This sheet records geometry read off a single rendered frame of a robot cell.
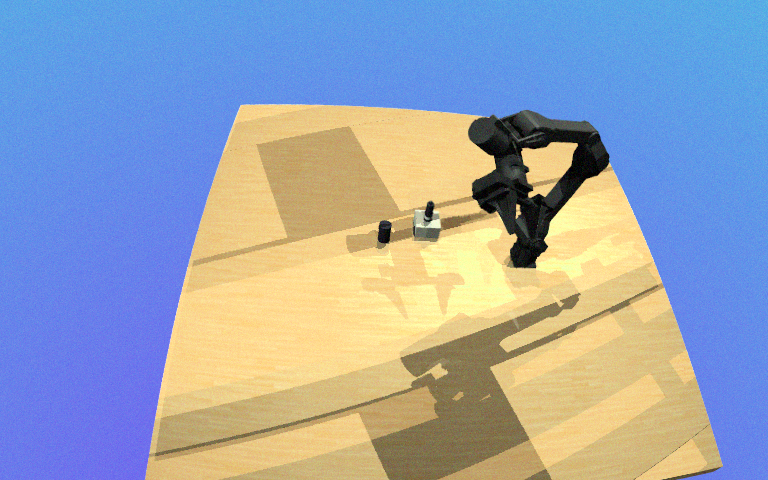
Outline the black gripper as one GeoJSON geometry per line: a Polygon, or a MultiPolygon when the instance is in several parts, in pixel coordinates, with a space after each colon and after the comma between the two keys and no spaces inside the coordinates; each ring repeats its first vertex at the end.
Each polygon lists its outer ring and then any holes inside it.
{"type": "Polygon", "coordinates": [[[492,173],[476,180],[474,189],[476,196],[496,209],[509,235],[514,234],[516,207],[519,205],[521,214],[518,217],[525,221],[530,243],[534,244],[545,214],[553,211],[554,206],[541,194],[528,197],[528,193],[534,190],[533,185],[527,182],[528,172],[529,167],[520,158],[506,157],[496,163],[492,173]]]}

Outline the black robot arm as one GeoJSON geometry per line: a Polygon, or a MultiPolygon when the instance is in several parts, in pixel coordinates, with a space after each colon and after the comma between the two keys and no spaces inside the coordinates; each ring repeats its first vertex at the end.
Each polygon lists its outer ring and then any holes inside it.
{"type": "Polygon", "coordinates": [[[585,180],[598,176],[609,164],[610,155],[601,141],[599,132],[583,120],[548,119],[531,111],[521,110],[510,116],[480,117],[472,121],[468,137],[486,154],[494,156],[495,165],[503,158],[517,157],[523,161],[523,148],[545,148],[551,142],[578,143],[568,171],[547,194],[554,210],[545,214],[534,244],[530,243],[525,221],[516,218],[514,233],[517,240],[510,249],[514,268],[536,268],[536,259],[548,248],[546,238],[550,221],[579,189],[585,180]]]}

